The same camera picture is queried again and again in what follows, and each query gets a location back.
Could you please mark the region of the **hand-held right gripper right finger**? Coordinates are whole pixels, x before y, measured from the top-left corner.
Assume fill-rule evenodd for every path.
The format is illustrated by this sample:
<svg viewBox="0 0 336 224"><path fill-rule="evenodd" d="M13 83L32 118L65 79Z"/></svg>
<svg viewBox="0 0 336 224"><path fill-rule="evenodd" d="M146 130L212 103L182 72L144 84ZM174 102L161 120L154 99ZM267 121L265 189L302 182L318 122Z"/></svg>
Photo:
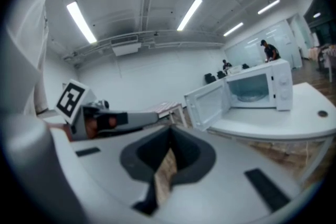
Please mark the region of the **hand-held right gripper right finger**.
<svg viewBox="0 0 336 224"><path fill-rule="evenodd" d="M178 130L209 143L216 161L198 182L174 186L169 198L154 214L158 223L249 223L271 210L245 176L261 170L290 200L302 189L281 166L247 145L179 126Z"/></svg>

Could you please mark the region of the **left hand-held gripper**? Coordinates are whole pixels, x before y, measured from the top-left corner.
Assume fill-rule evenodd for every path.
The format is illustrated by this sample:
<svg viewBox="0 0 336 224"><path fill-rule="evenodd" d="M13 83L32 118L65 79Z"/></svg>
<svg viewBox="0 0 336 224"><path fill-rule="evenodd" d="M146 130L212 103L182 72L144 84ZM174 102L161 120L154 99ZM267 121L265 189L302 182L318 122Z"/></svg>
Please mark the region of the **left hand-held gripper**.
<svg viewBox="0 0 336 224"><path fill-rule="evenodd" d="M156 112L113 112L106 100L98 100L88 86L75 80L70 80L64 87L55 111L69 125L74 141L89 138L86 120L96 121L97 134L126 124L127 130L137 130L159 120Z"/></svg>

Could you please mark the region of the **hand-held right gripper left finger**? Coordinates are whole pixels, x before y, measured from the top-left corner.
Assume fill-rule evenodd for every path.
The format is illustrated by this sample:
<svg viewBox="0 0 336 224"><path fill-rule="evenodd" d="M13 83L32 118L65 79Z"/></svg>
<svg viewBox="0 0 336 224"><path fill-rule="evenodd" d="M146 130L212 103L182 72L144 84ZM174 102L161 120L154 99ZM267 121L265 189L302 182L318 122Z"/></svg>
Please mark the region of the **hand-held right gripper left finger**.
<svg viewBox="0 0 336 224"><path fill-rule="evenodd" d="M54 155L66 181L67 196L59 214L61 223L171 223L171 215L158 208L152 215L134 208L144 202L150 182L132 178L121 164L124 148L149 140L167 128L158 126L124 136L70 142L64 132L52 128Z"/></svg>

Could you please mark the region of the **person's left hand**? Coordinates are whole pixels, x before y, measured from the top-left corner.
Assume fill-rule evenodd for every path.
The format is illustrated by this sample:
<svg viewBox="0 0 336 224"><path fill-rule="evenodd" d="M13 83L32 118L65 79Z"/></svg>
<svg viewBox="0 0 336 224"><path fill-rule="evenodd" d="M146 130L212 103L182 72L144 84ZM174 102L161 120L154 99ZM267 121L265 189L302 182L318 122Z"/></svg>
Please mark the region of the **person's left hand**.
<svg viewBox="0 0 336 224"><path fill-rule="evenodd" d="M115 118L109 119L109 126L110 128L114 128L117 124L117 121ZM94 118L86 118L85 119L85 125L86 125L86 133L89 139L93 139L97 136L98 133L98 127L97 127L97 120Z"/></svg>

